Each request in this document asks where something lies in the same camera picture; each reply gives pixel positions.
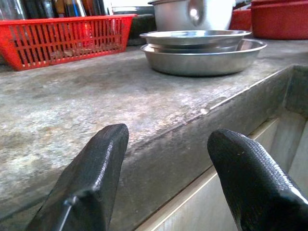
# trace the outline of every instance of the aluminum pot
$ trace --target aluminum pot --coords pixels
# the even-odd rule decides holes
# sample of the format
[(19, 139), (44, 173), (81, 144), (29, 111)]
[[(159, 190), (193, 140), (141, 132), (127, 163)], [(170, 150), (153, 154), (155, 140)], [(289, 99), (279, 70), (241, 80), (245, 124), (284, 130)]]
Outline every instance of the aluminum pot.
[(158, 31), (225, 30), (235, 0), (154, 0), (149, 4), (154, 6)]

